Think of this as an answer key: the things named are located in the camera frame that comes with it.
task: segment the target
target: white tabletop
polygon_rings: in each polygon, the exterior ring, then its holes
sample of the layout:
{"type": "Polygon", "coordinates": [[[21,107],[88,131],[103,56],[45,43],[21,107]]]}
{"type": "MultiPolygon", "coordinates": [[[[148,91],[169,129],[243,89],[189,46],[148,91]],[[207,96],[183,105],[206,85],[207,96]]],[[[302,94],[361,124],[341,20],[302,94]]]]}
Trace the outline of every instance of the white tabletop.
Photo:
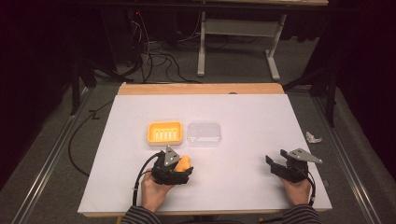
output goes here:
{"type": "MultiPolygon", "coordinates": [[[[280,149],[309,151],[286,94],[118,95],[79,213],[122,216],[128,210],[142,165],[165,149],[148,144],[148,126],[165,120],[182,122],[184,134],[192,122],[215,121],[221,142],[218,147],[190,147],[184,140],[173,146],[178,154],[191,157],[194,170],[188,184],[168,193],[159,214],[265,213],[290,208],[279,178],[265,162],[268,155],[285,164],[280,149]]],[[[317,183],[314,207],[331,209],[316,165],[309,162],[309,170],[317,183]]]]}

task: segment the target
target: orange container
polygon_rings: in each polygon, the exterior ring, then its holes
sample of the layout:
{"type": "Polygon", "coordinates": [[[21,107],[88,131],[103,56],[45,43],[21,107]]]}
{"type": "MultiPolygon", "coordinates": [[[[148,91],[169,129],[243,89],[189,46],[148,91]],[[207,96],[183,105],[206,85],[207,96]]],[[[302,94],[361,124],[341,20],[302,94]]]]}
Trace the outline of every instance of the orange container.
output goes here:
{"type": "Polygon", "coordinates": [[[180,145],[183,126],[178,121],[151,122],[148,126],[148,143],[151,146],[180,145]]]}

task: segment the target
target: transparent lid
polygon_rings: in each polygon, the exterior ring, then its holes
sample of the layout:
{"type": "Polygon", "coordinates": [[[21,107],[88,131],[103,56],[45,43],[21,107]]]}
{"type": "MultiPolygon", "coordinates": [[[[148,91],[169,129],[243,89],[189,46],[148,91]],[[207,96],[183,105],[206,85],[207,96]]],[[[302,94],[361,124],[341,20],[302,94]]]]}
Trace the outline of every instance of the transparent lid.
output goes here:
{"type": "Polygon", "coordinates": [[[221,140],[220,126],[216,122],[193,122],[187,129],[191,147],[217,147],[221,140]]]}

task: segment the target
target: yellow object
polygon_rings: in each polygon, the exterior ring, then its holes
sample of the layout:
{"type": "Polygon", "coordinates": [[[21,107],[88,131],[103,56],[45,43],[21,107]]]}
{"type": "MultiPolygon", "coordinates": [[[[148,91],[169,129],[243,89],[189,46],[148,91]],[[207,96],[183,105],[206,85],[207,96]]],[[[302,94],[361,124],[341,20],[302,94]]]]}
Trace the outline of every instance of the yellow object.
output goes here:
{"type": "Polygon", "coordinates": [[[191,161],[190,157],[188,156],[181,156],[180,161],[178,161],[178,164],[175,167],[176,172],[185,172],[191,167],[191,161]]]}
{"type": "Polygon", "coordinates": [[[178,121],[152,122],[148,126],[148,143],[152,146],[179,145],[183,126],[178,121]]]}

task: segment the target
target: human hand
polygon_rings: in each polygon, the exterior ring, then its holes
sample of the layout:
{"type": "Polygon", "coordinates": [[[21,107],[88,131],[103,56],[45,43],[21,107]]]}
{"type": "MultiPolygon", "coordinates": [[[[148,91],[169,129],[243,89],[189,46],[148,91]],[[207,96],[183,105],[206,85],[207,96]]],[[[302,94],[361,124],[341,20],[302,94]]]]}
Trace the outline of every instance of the human hand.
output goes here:
{"type": "Polygon", "coordinates": [[[288,195],[290,202],[294,206],[300,204],[308,204],[311,184],[307,179],[302,180],[298,183],[292,183],[284,178],[280,178],[280,180],[285,186],[286,194],[288,195]]]}
{"type": "Polygon", "coordinates": [[[174,186],[155,183],[151,169],[147,169],[142,181],[142,206],[155,213],[163,205],[168,191],[174,186]]]}

